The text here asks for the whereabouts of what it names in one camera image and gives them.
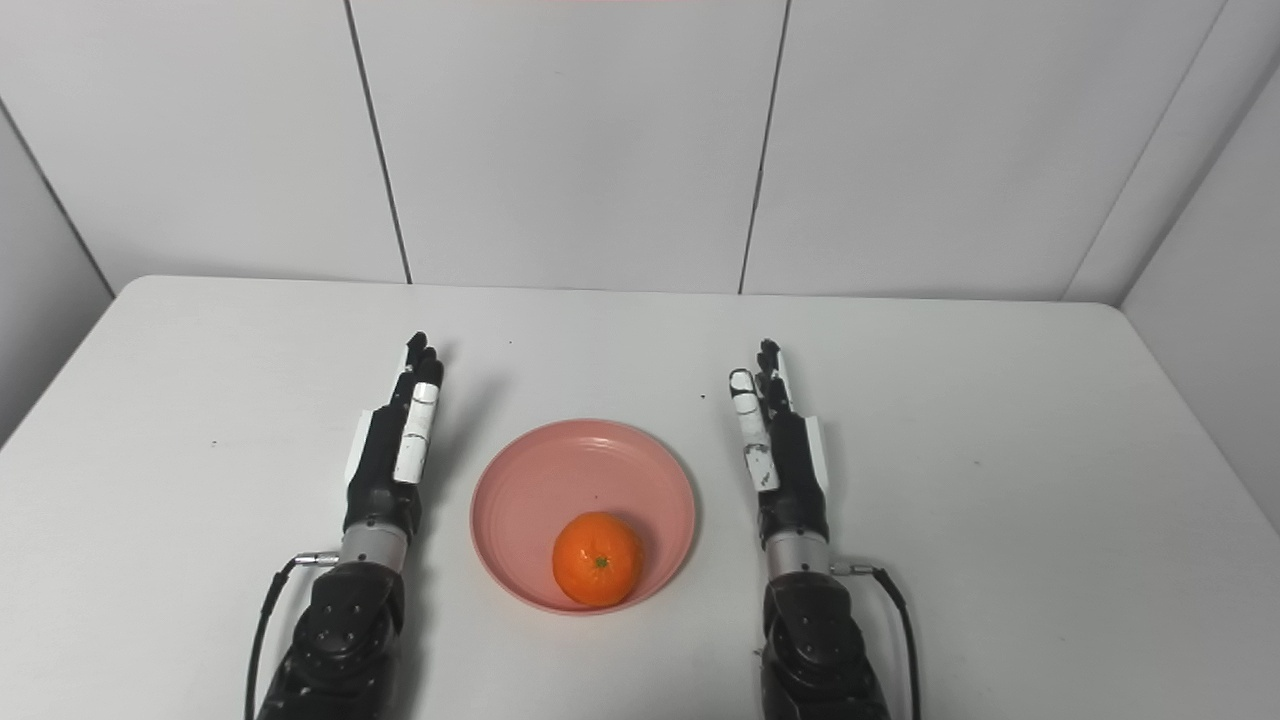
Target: tangerine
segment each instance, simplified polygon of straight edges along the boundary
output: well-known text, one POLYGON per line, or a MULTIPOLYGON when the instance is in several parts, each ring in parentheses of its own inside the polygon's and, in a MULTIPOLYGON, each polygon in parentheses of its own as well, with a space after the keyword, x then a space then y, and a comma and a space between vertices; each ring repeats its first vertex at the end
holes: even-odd
POLYGON ((593 607, 622 602, 640 579, 644 544, 631 525, 608 512, 584 512, 556 538, 552 574, 571 600, 593 607))

